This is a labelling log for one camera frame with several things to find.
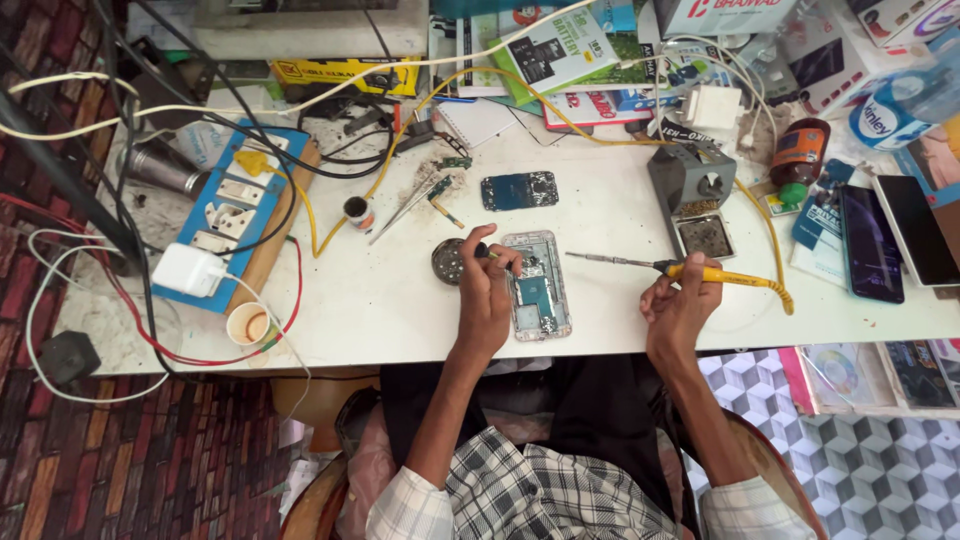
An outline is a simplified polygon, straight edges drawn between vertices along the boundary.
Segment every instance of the white desk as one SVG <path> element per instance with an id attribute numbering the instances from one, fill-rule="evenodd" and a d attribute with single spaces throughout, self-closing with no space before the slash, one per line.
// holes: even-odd
<path id="1" fill-rule="evenodd" d="M 863 159 L 858 156 L 862 153 L 873 161 L 876 170 L 896 174 L 888 156 L 867 154 L 855 142 L 844 144 L 837 131 L 829 158 L 856 164 Z M 613 126 L 597 129 L 597 136 L 623 138 L 625 134 Z M 371 149 L 379 144 L 374 141 Z M 337 145 L 328 135 L 321 137 L 322 148 Z M 289 341 L 315 367 L 443 360 L 456 334 L 459 293 L 434 277 L 430 254 L 442 240 L 464 237 L 476 225 L 497 223 L 499 231 L 492 241 L 499 241 L 504 233 L 549 230 L 556 235 L 561 252 L 645 260 L 674 257 L 647 173 L 647 160 L 655 150 L 653 146 L 598 146 L 578 136 L 542 147 L 517 125 L 472 152 L 473 166 L 469 170 L 445 171 L 458 175 L 458 180 L 441 202 L 467 225 L 466 231 L 457 229 L 423 201 L 372 247 L 368 245 L 370 236 L 344 227 L 319 259 L 308 253 L 309 225 L 301 211 L 292 234 L 304 251 L 303 298 Z M 420 181 L 416 173 L 423 162 L 449 155 L 453 155 L 449 148 L 434 143 L 395 159 L 372 199 L 379 223 L 386 222 Z M 499 213 L 483 209 L 481 179 L 538 170 L 556 175 L 558 205 Z M 309 194 L 321 238 L 342 215 L 341 206 L 347 197 L 362 194 L 374 179 L 318 178 L 313 183 Z M 129 192 L 132 198 L 137 190 L 131 188 Z M 141 214 L 149 214 L 143 218 L 145 238 L 165 245 L 176 235 L 188 207 L 174 196 L 155 190 L 150 193 L 147 207 L 137 210 L 134 217 L 139 220 Z M 722 210 L 737 251 L 735 258 L 725 262 L 725 268 L 774 278 L 771 241 L 756 209 L 744 194 L 734 193 Z M 793 250 L 789 233 L 792 223 L 790 217 L 775 219 L 785 261 Z M 521 343 L 511 337 L 497 357 L 600 355 L 645 349 L 647 326 L 637 312 L 637 303 L 656 272 L 575 258 L 563 258 L 562 269 L 572 335 L 541 343 Z M 787 289 L 796 302 L 794 316 L 783 313 L 779 299 L 770 290 L 728 285 L 723 305 L 707 322 L 698 348 L 960 335 L 960 304 L 938 301 L 931 289 L 916 287 L 909 278 L 904 280 L 906 302 L 893 306 L 855 299 L 845 289 L 796 271 L 787 262 L 785 272 Z M 80 260 L 75 273 L 104 290 L 102 277 L 88 258 Z M 131 290 L 140 288 L 136 280 L 127 283 Z M 293 306 L 296 287 L 296 254 L 288 243 L 262 296 L 284 318 Z M 175 306 L 182 323 L 181 335 L 170 308 L 157 304 L 161 342 L 176 347 L 182 341 L 180 350 L 186 356 L 228 359 L 243 354 L 224 332 L 226 316 Z M 159 372 L 160 366 L 129 319 L 129 313 L 115 300 L 71 290 L 60 311 L 57 331 L 90 334 L 103 361 L 100 375 Z M 281 341 L 250 363 L 220 369 L 295 367 L 298 364 L 287 343 Z"/>

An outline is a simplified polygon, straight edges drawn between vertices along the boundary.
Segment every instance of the brown bottle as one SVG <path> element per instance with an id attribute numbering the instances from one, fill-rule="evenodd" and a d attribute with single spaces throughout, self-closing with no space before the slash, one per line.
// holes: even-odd
<path id="1" fill-rule="evenodd" d="M 829 140 L 830 125 L 819 118 L 804 118 L 791 124 L 777 141 L 770 181 L 777 187 L 816 182 Z"/>

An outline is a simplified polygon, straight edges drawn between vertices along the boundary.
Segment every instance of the white power adapter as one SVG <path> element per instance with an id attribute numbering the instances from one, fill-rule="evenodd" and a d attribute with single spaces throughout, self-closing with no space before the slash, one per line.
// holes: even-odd
<path id="1" fill-rule="evenodd" d="M 686 94 L 680 123 L 695 130 L 728 130 L 741 114 L 740 88 L 696 85 Z"/>
<path id="2" fill-rule="evenodd" d="M 203 298 L 213 294 L 226 272 L 223 259 L 200 248 L 174 243 L 164 250 L 151 278 L 160 286 Z"/>

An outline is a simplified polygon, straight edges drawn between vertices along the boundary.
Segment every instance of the plaid shirt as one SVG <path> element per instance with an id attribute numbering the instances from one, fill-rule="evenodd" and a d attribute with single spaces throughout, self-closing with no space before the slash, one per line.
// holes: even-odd
<path id="1" fill-rule="evenodd" d="M 815 539 L 762 478 L 701 499 L 705 536 Z M 523 454 L 493 427 L 457 449 L 441 491 L 403 467 L 371 508 L 367 538 L 678 538 L 619 467 L 533 444 Z"/>

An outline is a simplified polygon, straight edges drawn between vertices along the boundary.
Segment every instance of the hand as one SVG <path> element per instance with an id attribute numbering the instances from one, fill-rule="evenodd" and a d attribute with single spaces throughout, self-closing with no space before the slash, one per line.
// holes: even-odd
<path id="1" fill-rule="evenodd" d="M 697 335 L 720 306 L 723 284 L 704 282 L 704 266 L 723 268 L 703 253 L 693 253 L 684 263 L 682 290 L 670 286 L 673 278 L 660 276 L 640 296 L 640 313 L 650 324 L 647 354 L 665 379 L 678 359 L 695 357 Z"/>
<path id="2" fill-rule="evenodd" d="M 470 231 L 460 246 L 464 274 L 460 278 L 460 330 L 448 362 L 467 364 L 470 373 L 480 377 L 493 355 L 510 335 L 512 301 L 507 291 L 505 268 L 512 262 L 519 277 L 523 255 L 499 244 L 490 246 L 496 259 L 473 256 L 480 238 L 496 232 L 496 225 L 484 225 Z"/>

